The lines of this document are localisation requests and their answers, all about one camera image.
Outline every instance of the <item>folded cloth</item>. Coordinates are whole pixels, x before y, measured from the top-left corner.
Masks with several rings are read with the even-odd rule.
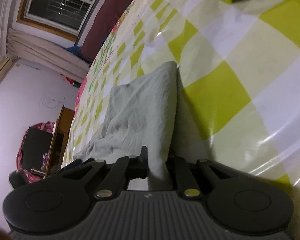
[[[103,124],[74,156],[104,159],[140,155],[148,147],[148,189],[169,190],[168,158],[177,105],[177,64],[166,62],[127,85],[113,87]]]

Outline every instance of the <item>black object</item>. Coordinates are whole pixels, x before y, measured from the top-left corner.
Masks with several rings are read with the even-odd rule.
[[[14,189],[28,184],[26,177],[21,171],[11,173],[9,175],[9,182]]]
[[[49,152],[52,133],[29,127],[22,147],[22,168],[31,172],[31,169],[41,170],[43,155]]]
[[[282,190],[219,163],[168,159],[172,191],[126,191],[148,175],[147,150],[96,160],[12,191],[3,213],[13,239],[290,239]]]

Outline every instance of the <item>curtain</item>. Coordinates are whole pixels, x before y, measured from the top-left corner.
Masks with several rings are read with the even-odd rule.
[[[82,83],[89,65],[62,47],[34,35],[8,30],[7,53],[47,66]]]

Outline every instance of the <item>maroon cushion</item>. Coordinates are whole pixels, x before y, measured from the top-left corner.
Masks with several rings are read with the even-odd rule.
[[[81,48],[82,55],[93,61],[102,41],[108,37],[121,15],[133,0],[105,0]]]

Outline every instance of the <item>yellow-green checkered pattern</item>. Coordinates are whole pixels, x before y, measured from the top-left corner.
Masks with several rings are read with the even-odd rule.
[[[295,194],[300,147],[288,153],[299,143],[290,126],[300,136],[300,0],[135,2],[117,35],[110,56],[97,64],[99,53],[88,73],[64,164],[100,127],[113,86],[174,60],[176,153],[213,158]]]

